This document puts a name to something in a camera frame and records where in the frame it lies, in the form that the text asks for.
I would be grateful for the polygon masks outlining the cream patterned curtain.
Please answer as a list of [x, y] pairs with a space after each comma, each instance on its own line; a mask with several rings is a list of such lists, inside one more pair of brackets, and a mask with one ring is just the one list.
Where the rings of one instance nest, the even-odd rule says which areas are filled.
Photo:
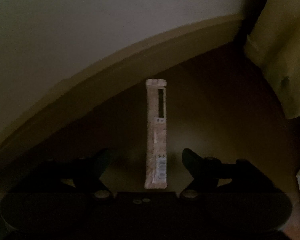
[[299, 117], [300, 0], [267, 0], [245, 49], [263, 70], [286, 118]]

